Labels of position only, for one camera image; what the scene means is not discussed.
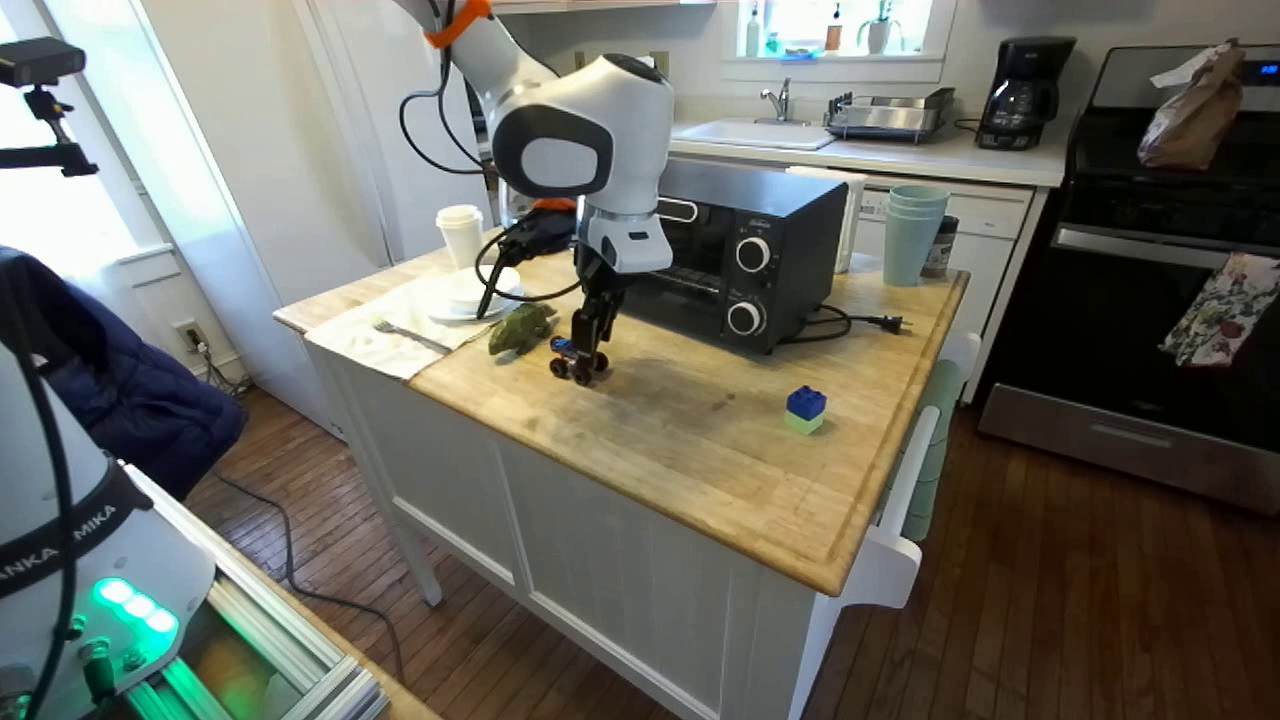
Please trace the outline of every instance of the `window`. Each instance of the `window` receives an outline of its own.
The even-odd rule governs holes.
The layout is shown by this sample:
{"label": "window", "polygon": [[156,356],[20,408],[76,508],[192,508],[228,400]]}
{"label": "window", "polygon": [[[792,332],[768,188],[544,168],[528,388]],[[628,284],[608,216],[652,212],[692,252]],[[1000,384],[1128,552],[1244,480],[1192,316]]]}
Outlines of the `window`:
{"label": "window", "polygon": [[744,0],[740,56],[940,60],[956,0]]}
{"label": "window", "polygon": [[[28,36],[52,32],[32,4],[4,4],[0,44]],[[48,124],[28,112],[24,92],[28,88],[0,84],[0,148],[52,144]],[[160,248],[164,232],[84,92],[84,80],[60,80],[52,96],[72,104],[64,128],[100,172],[68,180],[60,168],[0,168],[0,244],[40,256],[72,280],[88,280],[120,256]]]}

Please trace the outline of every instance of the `hardwood floor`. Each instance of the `hardwood floor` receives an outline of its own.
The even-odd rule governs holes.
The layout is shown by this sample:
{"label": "hardwood floor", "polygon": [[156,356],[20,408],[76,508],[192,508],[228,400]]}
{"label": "hardwood floor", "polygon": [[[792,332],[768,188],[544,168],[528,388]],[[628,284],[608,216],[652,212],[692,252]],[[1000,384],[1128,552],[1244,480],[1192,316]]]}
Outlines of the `hardwood floor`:
{"label": "hardwood floor", "polygon": [[[212,476],[288,508],[296,580],[396,620],[404,684],[436,712],[668,716],[432,544],[448,604],[428,612],[344,444],[264,392],[244,408],[248,436]],[[272,512],[220,480],[188,504],[284,568]],[[804,716],[1276,716],[1276,556],[1280,520],[988,440],[960,412],[912,604],[840,616]],[[308,604],[396,672],[376,620]]]}

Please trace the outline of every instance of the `black toaster oven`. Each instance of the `black toaster oven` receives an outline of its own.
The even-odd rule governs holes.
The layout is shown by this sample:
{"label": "black toaster oven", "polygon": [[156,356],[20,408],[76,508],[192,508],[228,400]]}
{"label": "black toaster oven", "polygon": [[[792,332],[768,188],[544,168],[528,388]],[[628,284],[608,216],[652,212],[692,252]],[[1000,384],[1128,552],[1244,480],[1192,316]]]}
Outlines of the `black toaster oven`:
{"label": "black toaster oven", "polygon": [[660,216],[672,268],[636,276],[624,312],[776,352],[832,292],[848,184],[728,160],[668,160]]}

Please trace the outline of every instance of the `stove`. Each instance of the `stove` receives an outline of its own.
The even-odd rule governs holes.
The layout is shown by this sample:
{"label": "stove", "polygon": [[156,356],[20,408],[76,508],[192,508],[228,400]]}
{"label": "stove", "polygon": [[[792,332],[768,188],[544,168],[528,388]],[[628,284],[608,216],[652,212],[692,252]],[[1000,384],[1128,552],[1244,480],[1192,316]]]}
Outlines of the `stove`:
{"label": "stove", "polygon": [[1228,368],[1160,348],[1228,256],[1280,260],[1280,44],[1244,48],[1244,104],[1208,172],[1136,160],[1164,104],[1148,80],[1196,52],[1108,52],[996,336],[980,428],[1280,512],[1280,304]]}

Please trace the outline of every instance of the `kitchen sink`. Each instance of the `kitchen sink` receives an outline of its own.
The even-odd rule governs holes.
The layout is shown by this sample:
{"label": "kitchen sink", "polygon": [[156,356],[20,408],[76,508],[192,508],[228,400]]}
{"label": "kitchen sink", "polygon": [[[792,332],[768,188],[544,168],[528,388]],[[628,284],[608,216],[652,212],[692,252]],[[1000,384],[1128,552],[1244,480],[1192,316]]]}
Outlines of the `kitchen sink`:
{"label": "kitchen sink", "polygon": [[696,144],[796,148],[796,152],[832,144],[832,132],[816,124],[752,124],[752,120],[708,120],[708,124],[676,128],[672,136],[696,140]]}

